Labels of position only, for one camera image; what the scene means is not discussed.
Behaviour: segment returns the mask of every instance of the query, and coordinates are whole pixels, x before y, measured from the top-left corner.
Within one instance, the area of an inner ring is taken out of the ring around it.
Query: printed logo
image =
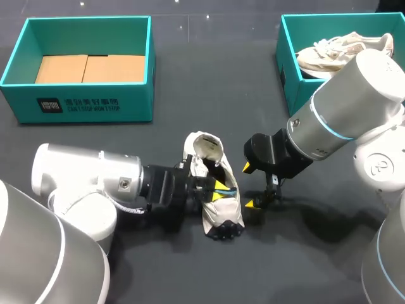
[[[63,113],[57,98],[37,98],[38,105],[44,113]]]

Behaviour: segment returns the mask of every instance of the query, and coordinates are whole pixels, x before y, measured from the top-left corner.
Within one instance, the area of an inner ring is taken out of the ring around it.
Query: shoe sole
[[[319,79],[331,79],[333,76],[336,75],[338,71],[334,72],[319,72],[319,71],[312,71],[312,70],[307,70],[306,68],[299,68],[301,71],[307,73],[308,75],[319,78]]]

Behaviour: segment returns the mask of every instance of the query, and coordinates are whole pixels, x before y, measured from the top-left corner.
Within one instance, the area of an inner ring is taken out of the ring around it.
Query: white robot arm
[[[246,206],[266,208],[280,194],[279,180],[293,178],[356,141],[354,165],[380,192],[405,188],[405,73],[376,50],[360,52],[325,82],[273,136],[255,134],[245,143],[244,172],[266,173],[268,186]],[[405,303],[405,196],[390,212],[363,260],[362,279],[372,304]]]

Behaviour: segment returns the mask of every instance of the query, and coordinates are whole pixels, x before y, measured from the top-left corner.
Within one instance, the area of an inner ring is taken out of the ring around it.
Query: blue ring
[[[333,131],[323,120],[322,118],[319,116],[318,112],[315,109],[315,105],[314,105],[314,97],[311,98],[311,106],[312,106],[312,111],[315,114],[315,117],[318,119],[318,121],[321,123],[321,125],[327,129],[330,133],[332,133],[334,136],[339,137],[341,139],[344,139],[345,141],[352,141],[354,138],[351,137],[346,137],[343,135],[340,135],[339,133],[336,133],[335,131]]]
[[[397,286],[395,286],[394,282],[391,281],[390,277],[388,276],[387,271],[385,270],[384,266],[382,265],[382,260],[381,260],[381,255],[380,255],[380,232],[382,230],[382,226],[384,225],[384,223],[382,223],[380,230],[378,231],[378,235],[377,235],[377,255],[378,255],[378,261],[380,262],[380,266],[382,269],[382,272],[385,274],[385,277],[387,278],[388,282],[390,283],[390,285],[392,286],[392,288],[394,288],[394,290],[401,296],[401,298],[403,300],[405,300],[405,296],[399,291],[399,289],[397,288]]]

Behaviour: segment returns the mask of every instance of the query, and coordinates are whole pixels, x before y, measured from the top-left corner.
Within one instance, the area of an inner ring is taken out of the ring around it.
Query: metal screw
[[[298,125],[299,125],[299,119],[297,118],[297,119],[294,119],[294,121],[292,122],[292,126],[294,127],[294,128],[296,128],[296,127],[298,127]]]
[[[122,189],[126,189],[126,188],[128,188],[129,187],[129,181],[128,180],[122,180],[121,181],[121,183],[120,183],[120,187],[122,188]]]

